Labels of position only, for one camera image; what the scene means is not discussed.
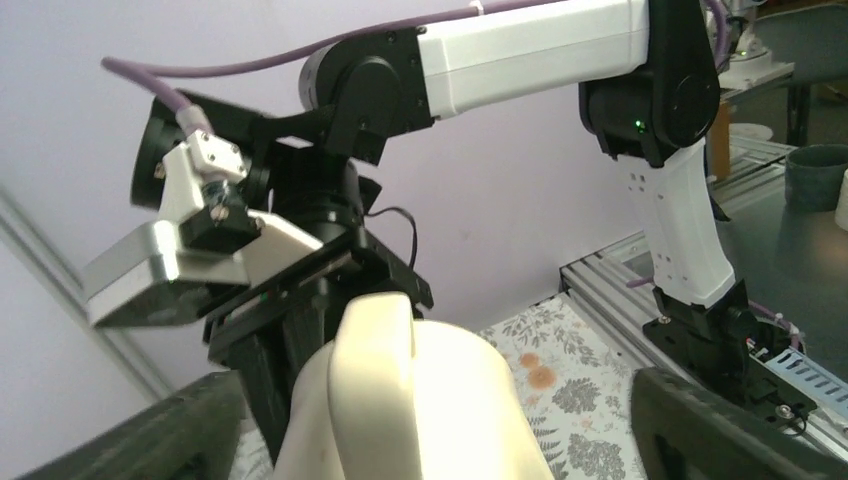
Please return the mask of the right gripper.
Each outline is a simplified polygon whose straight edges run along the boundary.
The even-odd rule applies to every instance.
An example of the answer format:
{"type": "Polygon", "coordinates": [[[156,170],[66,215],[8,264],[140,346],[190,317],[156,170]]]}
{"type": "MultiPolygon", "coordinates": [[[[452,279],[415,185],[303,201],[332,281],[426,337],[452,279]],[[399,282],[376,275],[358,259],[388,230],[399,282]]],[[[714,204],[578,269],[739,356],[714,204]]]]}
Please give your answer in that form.
{"type": "Polygon", "coordinates": [[[241,375],[275,464],[291,423],[297,375],[335,336],[345,305],[360,295],[402,292],[419,317],[434,300],[429,283],[414,270],[419,250],[414,216],[400,206],[375,208],[382,187],[360,175],[352,160],[306,148],[275,167],[271,186],[272,213],[321,246],[210,311],[204,341],[211,362],[241,375]],[[404,217],[411,228],[407,258],[366,227],[367,220],[386,213],[404,217]]]}

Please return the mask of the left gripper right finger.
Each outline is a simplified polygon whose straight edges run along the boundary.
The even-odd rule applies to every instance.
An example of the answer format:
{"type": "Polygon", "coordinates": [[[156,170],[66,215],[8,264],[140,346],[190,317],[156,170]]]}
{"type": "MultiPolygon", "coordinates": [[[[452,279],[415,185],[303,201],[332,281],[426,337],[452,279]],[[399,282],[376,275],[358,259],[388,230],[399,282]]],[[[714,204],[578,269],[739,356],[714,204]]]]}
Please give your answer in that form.
{"type": "Polygon", "coordinates": [[[847,463],[664,369],[637,370],[631,429],[648,479],[845,479],[847,463]]]}

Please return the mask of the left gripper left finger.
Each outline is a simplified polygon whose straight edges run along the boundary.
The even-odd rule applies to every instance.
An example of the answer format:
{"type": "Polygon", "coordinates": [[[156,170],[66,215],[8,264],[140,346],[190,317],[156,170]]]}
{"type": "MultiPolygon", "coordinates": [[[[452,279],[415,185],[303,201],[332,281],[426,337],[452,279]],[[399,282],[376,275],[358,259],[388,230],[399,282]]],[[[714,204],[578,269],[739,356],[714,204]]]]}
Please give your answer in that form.
{"type": "Polygon", "coordinates": [[[227,479],[246,399],[236,372],[208,374],[23,479],[227,479]]]}

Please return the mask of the beige mug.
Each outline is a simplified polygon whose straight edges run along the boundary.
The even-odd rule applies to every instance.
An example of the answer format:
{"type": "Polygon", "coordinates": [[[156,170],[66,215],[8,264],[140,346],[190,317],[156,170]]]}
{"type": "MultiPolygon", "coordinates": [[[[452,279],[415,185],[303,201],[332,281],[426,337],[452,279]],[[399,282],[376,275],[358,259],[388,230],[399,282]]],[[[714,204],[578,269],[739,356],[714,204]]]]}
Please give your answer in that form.
{"type": "Polygon", "coordinates": [[[277,479],[548,479],[513,373],[487,341],[358,297],[299,373],[277,479]]]}

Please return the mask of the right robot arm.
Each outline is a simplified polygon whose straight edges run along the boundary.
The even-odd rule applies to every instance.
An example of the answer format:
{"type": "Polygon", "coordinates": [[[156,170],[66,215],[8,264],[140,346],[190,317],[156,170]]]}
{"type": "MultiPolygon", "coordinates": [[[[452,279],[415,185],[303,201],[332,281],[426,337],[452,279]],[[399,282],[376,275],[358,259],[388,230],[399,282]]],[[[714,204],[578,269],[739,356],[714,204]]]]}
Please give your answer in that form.
{"type": "MultiPolygon", "coordinates": [[[[368,27],[242,64],[102,64],[153,93],[190,140],[210,140],[209,118],[169,79],[303,60],[307,106],[368,120],[328,132],[344,158],[364,157],[363,134],[394,136],[403,110],[420,129],[575,84],[585,128],[637,186],[643,230],[659,257],[661,309],[722,318],[748,306],[719,244],[701,161],[723,49],[709,40],[696,1],[515,1],[368,27]]],[[[300,372],[294,401],[278,479],[551,475],[499,352],[455,326],[414,320],[400,294],[347,304],[337,337],[300,372]]]]}

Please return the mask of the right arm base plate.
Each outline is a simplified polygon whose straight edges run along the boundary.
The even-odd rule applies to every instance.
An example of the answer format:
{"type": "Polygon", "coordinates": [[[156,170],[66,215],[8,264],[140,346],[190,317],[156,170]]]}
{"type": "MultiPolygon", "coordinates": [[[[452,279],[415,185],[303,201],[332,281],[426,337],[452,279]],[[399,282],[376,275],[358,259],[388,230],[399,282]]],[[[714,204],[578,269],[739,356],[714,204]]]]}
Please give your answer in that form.
{"type": "Polygon", "coordinates": [[[752,310],[742,280],[711,307],[686,305],[660,288],[660,316],[644,335],[706,389],[774,427],[807,420],[817,404],[766,367],[792,345],[790,333],[752,310]]]}

